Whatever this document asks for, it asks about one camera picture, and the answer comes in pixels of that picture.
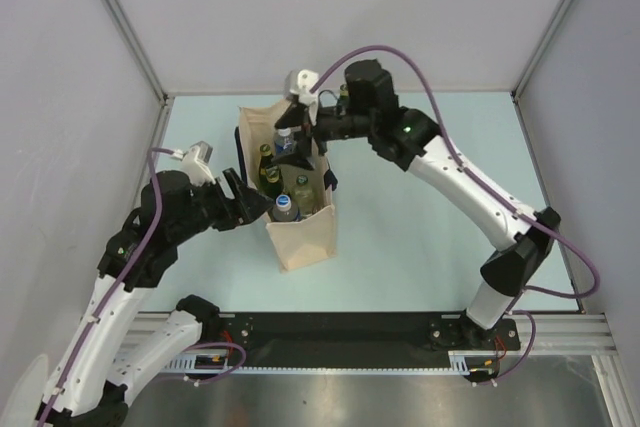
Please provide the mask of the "blue label water bottle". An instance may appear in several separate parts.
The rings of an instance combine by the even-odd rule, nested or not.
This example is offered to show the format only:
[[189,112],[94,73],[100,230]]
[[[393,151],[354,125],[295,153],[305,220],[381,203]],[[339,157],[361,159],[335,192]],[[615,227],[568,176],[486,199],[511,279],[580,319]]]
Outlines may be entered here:
[[294,153],[296,149],[294,131],[291,128],[276,129],[273,143],[276,157]]

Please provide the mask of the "clear glass bottle green cap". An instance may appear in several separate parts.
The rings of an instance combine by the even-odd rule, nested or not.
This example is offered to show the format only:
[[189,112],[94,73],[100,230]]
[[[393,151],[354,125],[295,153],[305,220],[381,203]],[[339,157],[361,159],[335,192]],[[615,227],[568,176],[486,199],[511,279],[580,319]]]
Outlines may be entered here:
[[302,218],[311,217],[317,212],[316,196],[307,175],[301,174],[296,177],[292,195]]

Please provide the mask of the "green Perrier bottle back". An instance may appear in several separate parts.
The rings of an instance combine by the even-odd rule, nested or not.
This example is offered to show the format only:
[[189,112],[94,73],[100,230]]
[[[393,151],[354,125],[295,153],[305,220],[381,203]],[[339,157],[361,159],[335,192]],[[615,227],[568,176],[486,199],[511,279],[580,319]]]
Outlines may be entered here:
[[336,111],[339,116],[344,116],[349,106],[349,92],[347,84],[342,84],[339,88],[339,96],[336,102]]

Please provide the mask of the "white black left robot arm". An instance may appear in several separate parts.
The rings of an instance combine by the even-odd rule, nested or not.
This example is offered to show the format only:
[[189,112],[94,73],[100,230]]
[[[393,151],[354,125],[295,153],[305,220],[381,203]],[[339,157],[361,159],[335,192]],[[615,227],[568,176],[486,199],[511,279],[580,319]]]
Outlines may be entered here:
[[195,185],[181,171],[152,173],[139,207],[106,244],[88,307],[44,388],[38,425],[122,425],[141,390],[185,350],[236,354],[228,373],[245,363],[246,350],[221,338],[218,307],[196,295],[181,299],[164,326],[133,352],[116,356],[141,305],[177,261],[180,245],[207,229],[224,232],[251,224],[273,206],[234,169],[224,177],[231,197],[217,181]]

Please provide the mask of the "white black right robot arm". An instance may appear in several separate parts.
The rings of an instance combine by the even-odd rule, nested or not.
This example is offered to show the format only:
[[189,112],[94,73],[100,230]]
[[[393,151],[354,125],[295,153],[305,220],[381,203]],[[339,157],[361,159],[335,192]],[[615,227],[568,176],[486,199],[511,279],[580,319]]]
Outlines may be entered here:
[[482,265],[482,281],[463,311],[460,329],[473,348],[497,336],[497,324],[548,257],[561,217],[535,210],[502,189],[469,162],[444,127],[419,109],[401,104],[391,74],[377,60],[350,64],[346,94],[332,107],[319,100],[317,73],[292,71],[285,83],[287,109],[274,126],[290,129],[293,143],[276,163],[310,170],[311,154],[330,141],[364,138],[381,158],[428,183],[460,209],[488,238],[494,253]]

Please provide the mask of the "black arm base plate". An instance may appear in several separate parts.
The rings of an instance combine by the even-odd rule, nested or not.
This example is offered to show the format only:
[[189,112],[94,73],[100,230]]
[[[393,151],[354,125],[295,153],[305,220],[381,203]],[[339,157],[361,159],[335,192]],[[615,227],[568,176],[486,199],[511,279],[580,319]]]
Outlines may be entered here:
[[218,328],[245,349],[247,368],[440,368],[451,352],[521,347],[513,320],[484,331],[459,312],[236,312],[219,314]]

